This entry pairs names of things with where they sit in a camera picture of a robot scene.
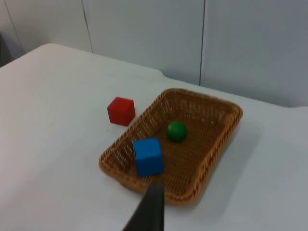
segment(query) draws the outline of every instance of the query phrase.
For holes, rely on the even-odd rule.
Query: white table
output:
[[[198,204],[166,207],[166,231],[307,230],[308,108],[168,79],[161,72],[58,45],[0,69],[0,230],[120,231],[141,196],[98,168],[124,131],[107,105],[140,113],[167,88],[239,104],[244,116]]]

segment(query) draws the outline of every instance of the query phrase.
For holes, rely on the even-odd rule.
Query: basket rim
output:
[[[189,204],[190,201],[194,201],[194,199],[197,199],[197,195],[199,192],[206,186],[206,181],[208,180],[208,176],[210,175],[210,171],[212,170],[213,163],[211,163],[216,155],[219,154],[219,151],[227,138],[230,136],[230,133],[235,129],[237,124],[239,123],[241,117],[243,116],[243,110],[235,103],[219,99],[214,96],[209,96],[203,93],[198,93],[186,89],[181,88],[170,88],[167,90],[164,90],[158,97],[150,104],[150,106],[145,109],[145,111],[139,116],[139,118],[109,147],[107,148],[100,156],[99,158],[99,167],[100,169],[106,173],[107,175],[115,178],[117,181],[119,181],[122,184],[125,184],[129,188],[133,187],[132,184],[135,186],[139,186],[143,188],[143,191],[146,190],[147,184],[145,182],[142,182],[136,178],[130,177],[126,175],[125,173],[115,170],[112,167],[110,167],[104,160],[103,157],[109,156],[112,154],[113,150],[116,149],[122,142],[123,139],[125,139],[131,132],[134,131],[136,127],[138,127],[142,121],[143,118],[146,117],[154,108],[155,106],[160,103],[160,101],[171,93],[179,93],[179,94],[189,94],[191,96],[197,96],[198,98],[202,99],[209,99],[211,101],[216,101],[219,103],[227,104],[232,108],[232,112],[230,112],[229,120],[231,121],[228,125],[226,125],[223,129],[223,131],[220,133],[218,138],[213,143],[211,149],[208,151],[207,155],[200,161],[200,164],[198,165],[198,168],[196,169],[196,177],[192,178],[192,182],[190,183],[189,187],[187,188],[187,191],[183,195],[175,195],[170,192],[165,192],[166,200],[174,201],[175,204]]]

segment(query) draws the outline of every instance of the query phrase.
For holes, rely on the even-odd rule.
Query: blue cube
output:
[[[158,139],[134,141],[133,148],[138,177],[163,173],[162,151]]]

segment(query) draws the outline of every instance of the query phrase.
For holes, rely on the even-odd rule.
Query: red cube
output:
[[[134,101],[116,97],[107,107],[110,123],[128,126],[135,118]]]

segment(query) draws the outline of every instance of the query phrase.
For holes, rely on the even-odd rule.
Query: woven texture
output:
[[[145,193],[148,184],[161,182],[166,204],[191,204],[206,186],[242,115],[242,109],[234,103],[188,90],[168,89],[102,154],[99,166],[129,189]],[[186,125],[188,135],[182,143],[167,139],[166,130],[173,121]],[[149,137],[159,139],[164,173],[139,178],[132,142]]]

